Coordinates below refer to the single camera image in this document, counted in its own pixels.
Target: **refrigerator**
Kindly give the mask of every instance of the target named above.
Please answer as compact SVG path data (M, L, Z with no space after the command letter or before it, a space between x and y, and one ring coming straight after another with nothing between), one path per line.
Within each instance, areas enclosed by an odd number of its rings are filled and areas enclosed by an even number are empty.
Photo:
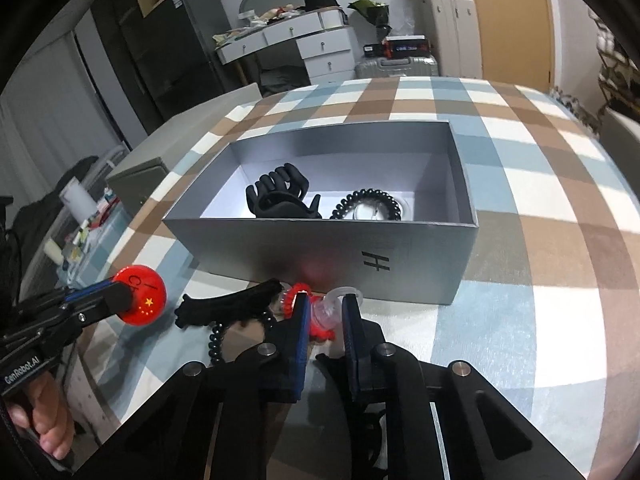
M441 76L482 79L482 50L474 0L422 0L427 37Z
M164 121L242 86L214 52L213 35L230 29L220 0L163 0L141 20L126 16L121 29Z

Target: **wooden door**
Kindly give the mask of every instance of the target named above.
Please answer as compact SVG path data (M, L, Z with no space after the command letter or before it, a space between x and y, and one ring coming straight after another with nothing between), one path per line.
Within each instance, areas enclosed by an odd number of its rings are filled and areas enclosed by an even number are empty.
M554 69L548 0L475 1L484 78L547 92Z

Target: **curtain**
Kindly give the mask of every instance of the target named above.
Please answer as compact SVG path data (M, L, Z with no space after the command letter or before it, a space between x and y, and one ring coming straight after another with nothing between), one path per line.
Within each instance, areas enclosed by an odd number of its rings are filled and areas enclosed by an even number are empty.
M78 160L118 143L71 33L23 59L0 94L0 194L14 196L7 224Z

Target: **silver suitcase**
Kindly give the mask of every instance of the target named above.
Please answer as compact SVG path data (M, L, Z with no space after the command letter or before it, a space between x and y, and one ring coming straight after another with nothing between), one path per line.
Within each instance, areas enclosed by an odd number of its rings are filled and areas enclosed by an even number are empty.
M438 63L433 56L387 59L375 57L356 65L356 78L392 77L399 75L437 76Z

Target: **black coiled hair tie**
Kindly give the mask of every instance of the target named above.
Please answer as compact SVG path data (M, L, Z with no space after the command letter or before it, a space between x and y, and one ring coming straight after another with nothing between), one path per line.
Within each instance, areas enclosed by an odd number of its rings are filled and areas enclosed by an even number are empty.
M389 193L380 189L361 189L348 194L346 198L340 200L340 203L335 206L330 219L342 220L349 211L352 211L367 200L381 203L388 211L387 220L401 219L398 202Z

